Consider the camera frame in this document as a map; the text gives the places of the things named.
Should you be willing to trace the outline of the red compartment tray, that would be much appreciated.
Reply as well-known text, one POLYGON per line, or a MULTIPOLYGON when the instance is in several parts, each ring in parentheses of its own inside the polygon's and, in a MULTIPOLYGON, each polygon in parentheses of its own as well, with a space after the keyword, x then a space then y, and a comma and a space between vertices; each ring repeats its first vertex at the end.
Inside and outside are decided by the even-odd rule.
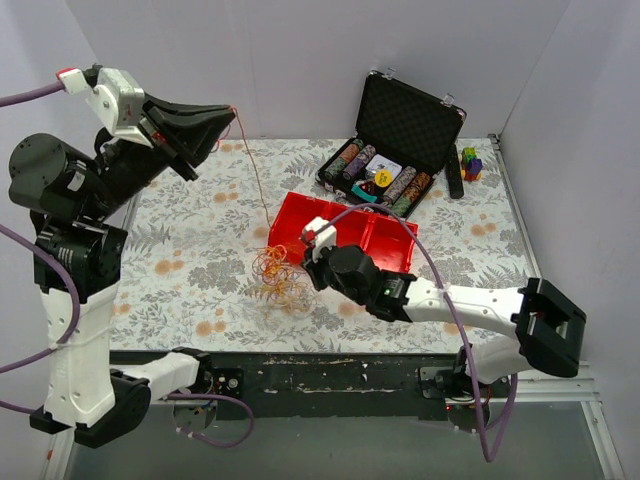
MULTIPOLYGON (((299 193, 290 192, 270 229, 267 245, 281 245, 289 263, 298 265, 304 257, 305 245, 300 240, 303 228, 316 217, 331 220, 347 207, 299 193)), ((337 245, 358 245, 384 270, 407 273, 415 241, 393 218, 378 213, 356 211, 337 225, 337 245)))

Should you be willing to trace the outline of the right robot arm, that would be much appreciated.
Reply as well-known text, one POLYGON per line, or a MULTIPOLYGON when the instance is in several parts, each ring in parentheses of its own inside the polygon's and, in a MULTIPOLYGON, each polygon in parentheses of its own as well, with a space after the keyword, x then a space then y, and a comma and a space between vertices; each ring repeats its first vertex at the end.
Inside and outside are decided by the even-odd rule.
POLYGON ((494 333, 484 344, 460 349, 451 367, 425 381, 440 396, 475 397, 523 371, 574 378, 585 313, 551 282, 531 278, 521 288, 440 289, 425 278, 378 268, 357 245, 309 247, 302 267, 314 288, 331 288, 374 317, 409 323, 447 323, 494 333))

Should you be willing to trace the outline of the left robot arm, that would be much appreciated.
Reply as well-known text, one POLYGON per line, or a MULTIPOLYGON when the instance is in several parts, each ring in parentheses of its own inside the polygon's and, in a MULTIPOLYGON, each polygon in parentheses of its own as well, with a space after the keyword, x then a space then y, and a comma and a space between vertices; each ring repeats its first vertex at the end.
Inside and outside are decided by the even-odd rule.
POLYGON ((47 315, 49 387, 30 425, 69 430, 83 446, 103 446, 137 428, 150 404, 174 393, 205 398, 213 386, 211 359, 178 347, 126 370, 110 365, 112 309, 121 279, 126 230, 108 219, 161 173, 187 181, 234 120, 227 105, 144 100, 140 142, 101 130, 93 156, 36 133, 9 160, 13 203, 29 211, 35 238, 34 281, 47 315))

